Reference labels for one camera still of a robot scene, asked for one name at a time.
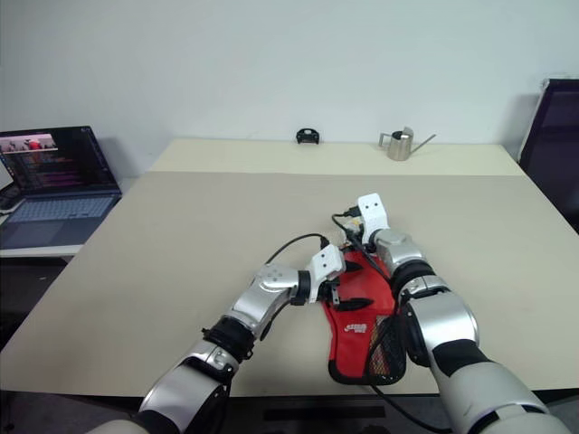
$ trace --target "monitor screen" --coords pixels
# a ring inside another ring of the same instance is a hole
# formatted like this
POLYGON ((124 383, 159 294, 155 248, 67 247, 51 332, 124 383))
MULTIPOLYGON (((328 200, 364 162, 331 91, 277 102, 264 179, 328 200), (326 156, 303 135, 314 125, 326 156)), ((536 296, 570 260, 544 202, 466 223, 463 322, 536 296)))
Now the monitor screen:
POLYGON ((550 80, 520 164, 569 223, 579 228, 579 80, 550 80))
POLYGON ((90 127, 0 133, 0 157, 23 193, 118 190, 90 127))

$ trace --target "power cord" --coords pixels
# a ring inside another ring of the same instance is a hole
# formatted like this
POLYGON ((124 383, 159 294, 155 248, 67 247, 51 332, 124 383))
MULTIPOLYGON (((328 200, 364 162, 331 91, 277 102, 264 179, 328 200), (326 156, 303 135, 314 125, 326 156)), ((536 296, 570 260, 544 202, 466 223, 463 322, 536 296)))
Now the power cord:
POLYGON ((2 431, 5 433, 9 433, 10 431, 14 430, 16 426, 12 422, 12 399, 14 395, 8 396, 6 399, 6 407, 7 407, 7 414, 8 417, 6 418, 6 424, 2 427, 2 431))
POLYGON ((221 432, 221 430, 223 429, 223 424, 225 423, 225 419, 227 419, 227 405, 231 391, 232 391, 232 382, 228 382, 227 384, 225 384, 225 394, 227 395, 227 398, 223 403, 223 408, 221 410, 221 414, 219 415, 219 421, 217 422, 217 425, 215 425, 214 434, 219 434, 221 432))
POLYGON ((329 240, 321 233, 315 233, 315 232, 306 233, 305 235, 300 235, 292 240, 289 240, 283 246, 281 246, 279 249, 275 250, 275 252, 270 256, 270 258, 265 261, 265 263, 266 264, 271 263, 280 253, 282 253, 285 249, 287 249, 294 242, 304 240, 305 238, 312 238, 312 237, 318 237, 319 238, 320 249, 324 249, 327 245, 329 245, 329 240))
MULTIPOLYGON (((357 209, 357 207, 352 207, 349 210, 347 210, 346 212, 343 212, 341 214, 332 214, 332 222, 334 222, 334 224, 338 228, 340 228, 342 231, 344 231, 346 238, 350 241, 352 246, 354 246, 354 248, 356 250, 360 251, 360 253, 362 253, 364 255, 364 258, 366 259, 366 261, 368 262, 370 267, 372 267, 374 270, 376 270, 380 274, 380 276, 382 276, 382 278, 388 284, 388 286, 390 286, 390 278, 388 278, 388 276, 386 276, 386 274, 382 271, 382 269, 375 262, 374 258, 372 258, 372 256, 366 251, 362 242, 356 237, 356 234, 353 231, 346 228, 342 223, 340 223, 337 220, 337 217, 357 217, 358 215, 360 215, 359 209, 357 209)), ((365 367, 364 367, 364 372, 365 372, 365 376, 368 380, 368 383, 369 383, 370 387, 372 388, 372 390, 376 393, 376 395, 378 395, 380 398, 382 398, 384 401, 386 401, 392 408, 394 408, 396 411, 398 411, 400 414, 402 414, 410 422, 418 425, 419 427, 421 427, 423 429, 429 430, 430 432, 434 432, 437 434, 451 434, 452 429, 450 429, 450 428, 434 427, 433 425, 429 425, 428 423, 423 422, 422 420, 414 417, 412 414, 410 414, 408 411, 406 411, 404 408, 402 408, 400 405, 398 405, 395 401, 393 401, 392 398, 390 398, 385 393, 383 393, 380 389, 378 389, 378 386, 374 382, 374 377, 370 374, 370 361, 372 359, 372 356, 374 355, 374 352, 376 351, 378 346, 384 340, 386 333, 388 332, 390 327, 394 326, 394 321, 397 318, 397 312, 398 312, 398 300, 396 299, 394 301, 393 314, 391 316, 389 316, 388 318, 383 320, 383 321, 388 321, 388 323, 382 328, 380 334, 376 337, 375 342, 372 344, 372 346, 370 347, 370 351, 368 352, 368 356, 366 358, 365 367)))

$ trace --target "printed logo on bag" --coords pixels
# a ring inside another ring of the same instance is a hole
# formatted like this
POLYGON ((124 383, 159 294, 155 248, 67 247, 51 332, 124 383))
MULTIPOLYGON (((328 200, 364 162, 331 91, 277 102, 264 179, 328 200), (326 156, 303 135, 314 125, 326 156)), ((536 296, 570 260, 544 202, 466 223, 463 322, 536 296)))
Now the printed logo on bag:
POLYGON ((366 328, 367 328, 366 324, 348 324, 346 327, 344 327, 344 331, 345 332, 353 331, 354 333, 365 333, 366 328))

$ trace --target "laptop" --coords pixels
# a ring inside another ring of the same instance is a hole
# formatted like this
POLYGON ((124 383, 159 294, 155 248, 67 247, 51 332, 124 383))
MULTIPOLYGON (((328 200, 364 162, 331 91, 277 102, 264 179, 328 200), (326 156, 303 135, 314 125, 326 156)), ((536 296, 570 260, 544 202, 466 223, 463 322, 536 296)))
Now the laptop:
POLYGON ((121 197, 90 127, 2 132, 0 159, 24 197, 2 250, 83 244, 121 197))

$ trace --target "red pouch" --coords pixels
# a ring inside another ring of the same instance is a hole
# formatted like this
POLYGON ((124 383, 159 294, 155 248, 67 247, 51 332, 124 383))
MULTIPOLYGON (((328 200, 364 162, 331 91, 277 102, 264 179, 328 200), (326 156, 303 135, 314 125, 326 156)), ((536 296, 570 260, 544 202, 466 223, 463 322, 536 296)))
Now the red pouch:
MULTIPOLYGON (((397 382, 406 370, 406 354, 397 324, 391 318, 394 311, 392 291, 382 276, 368 265, 362 253, 349 251, 344 258, 357 263, 361 269, 340 276, 337 287, 340 305, 335 306, 328 301, 323 305, 332 329, 327 364, 329 374, 336 382, 343 384, 368 384, 366 358, 376 338, 382 334, 384 339, 372 354, 368 371, 373 384, 397 382), (347 301, 355 298, 367 298, 374 302, 356 310, 343 310, 348 305, 347 301)), ((379 259, 376 262, 385 273, 384 265, 379 259)))

